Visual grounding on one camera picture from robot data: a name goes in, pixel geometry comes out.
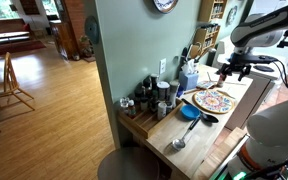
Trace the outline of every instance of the decorative plate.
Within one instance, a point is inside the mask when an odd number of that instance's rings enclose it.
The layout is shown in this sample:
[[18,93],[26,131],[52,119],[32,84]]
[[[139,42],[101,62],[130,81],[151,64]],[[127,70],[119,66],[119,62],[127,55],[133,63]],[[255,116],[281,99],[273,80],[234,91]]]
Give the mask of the decorative plate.
[[233,107],[231,99],[214,90],[205,90],[195,93],[194,101],[202,109],[218,114],[227,113]]
[[176,6],[178,0],[153,0],[156,8],[162,13],[171,12]]
[[229,12],[229,14],[228,14],[228,16],[227,16],[227,20],[226,20],[226,24],[227,24],[227,25],[231,25],[231,24],[233,23],[234,18],[235,18],[235,15],[236,15],[236,12],[237,12],[237,6],[234,6],[234,7],[230,10],[230,12]]

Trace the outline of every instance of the metal spoon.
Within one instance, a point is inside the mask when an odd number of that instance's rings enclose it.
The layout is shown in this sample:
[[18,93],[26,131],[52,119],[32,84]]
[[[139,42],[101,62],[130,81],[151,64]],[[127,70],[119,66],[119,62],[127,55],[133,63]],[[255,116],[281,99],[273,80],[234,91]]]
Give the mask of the metal spoon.
[[[182,101],[185,104],[190,104],[192,106],[194,106],[192,103],[188,102],[186,99],[182,98]],[[211,122],[211,123],[218,123],[218,119],[210,114],[205,114],[203,111],[200,111],[201,114],[201,119],[207,122]]]
[[196,119],[190,125],[190,127],[187,129],[187,131],[184,134],[184,136],[181,139],[175,139],[172,142],[172,146],[173,146],[174,149],[179,151],[179,150],[181,150],[181,149],[183,149],[185,147],[185,141],[184,141],[185,137],[195,127],[195,125],[197,124],[199,119],[200,119],[200,116],[197,116]]

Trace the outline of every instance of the wooden chair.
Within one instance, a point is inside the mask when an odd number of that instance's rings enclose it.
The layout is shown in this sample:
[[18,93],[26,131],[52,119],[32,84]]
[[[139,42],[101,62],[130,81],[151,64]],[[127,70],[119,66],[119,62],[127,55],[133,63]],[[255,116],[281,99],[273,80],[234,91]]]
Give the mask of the wooden chair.
[[26,106],[31,108],[32,110],[35,110],[31,105],[29,105],[27,102],[25,102],[22,98],[20,98],[17,94],[23,93],[30,98],[34,99],[33,96],[25,92],[20,88],[19,83],[17,82],[15,72],[12,66],[11,61],[11,54],[9,52],[6,53],[5,56],[5,64],[4,64],[4,81],[0,83],[0,97],[15,96],[20,102],[24,103]]

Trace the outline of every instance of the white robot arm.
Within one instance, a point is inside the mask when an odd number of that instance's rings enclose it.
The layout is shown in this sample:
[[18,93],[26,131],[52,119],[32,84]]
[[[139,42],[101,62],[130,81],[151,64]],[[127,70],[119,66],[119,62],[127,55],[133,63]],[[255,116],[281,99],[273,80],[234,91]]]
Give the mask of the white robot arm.
[[[270,43],[265,44],[256,37],[281,29],[288,29],[288,6],[237,26],[231,34],[236,48],[230,64],[222,66],[221,75],[240,71],[240,80],[249,73],[249,63],[276,61],[268,56],[254,56],[249,53],[249,48],[270,46]],[[288,158],[288,101],[252,115],[248,119],[247,129],[251,138],[228,164],[232,177],[240,172],[250,173],[274,166]]]
[[230,64],[224,64],[219,73],[222,77],[230,75],[232,72],[240,72],[239,80],[250,73],[250,63],[269,64],[277,59],[269,56],[255,56],[249,53],[251,47],[272,46],[276,41],[266,39],[265,42],[260,35],[275,33],[277,30],[288,29],[288,6],[269,13],[251,22],[244,22],[238,25],[231,34],[231,41],[235,45],[234,53],[230,59]]

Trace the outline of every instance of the wooden countertop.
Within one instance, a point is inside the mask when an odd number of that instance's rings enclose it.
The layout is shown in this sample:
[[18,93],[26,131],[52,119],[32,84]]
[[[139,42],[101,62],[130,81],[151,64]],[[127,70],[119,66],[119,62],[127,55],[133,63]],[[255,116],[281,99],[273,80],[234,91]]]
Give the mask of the wooden countertop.
[[198,167],[192,179],[208,180],[221,165],[232,149],[244,137],[246,131],[235,128],[228,137]]
[[[214,74],[216,71],[216,68],[199,65],[198,81],[208,80],[207,72],[209,72],[212,80],[217,80],[219,76]],[[227,77],[226,82],[231,83],[224,83],[224,87],[230,87],[230,93],[232,93],[235,98],[235,107],[238,105],[239,101],[252,83],[252,79],[247,77],[243,78],[241,82],[238,82],[237,79],[238,75],[229,76]],[[193,102],[193,94],[194,93],[185,94],[181,98]],[[148,139],[140,136],[122,118],[119,118],[119,120],[137,138],[139,138],[142,143],[144,143],[152,152],[172,168],[172,179],[192,179],[193,175],[198,170],[198,167],[204,160],[208,150],[234,112],[235,107],[226,114],[213,114],[219,119],[219,123],[207,124],[203,121],[199,121],[196,127],[187,136],[186,139],[188,139],[188,143],[181,151],[175,151],[171,146],[171,142],[174,139],[181,138],[190,126],[191,122],[185,120],[180,111],[168,120],[167,123],[163,124],[163,126],[161,126]]]

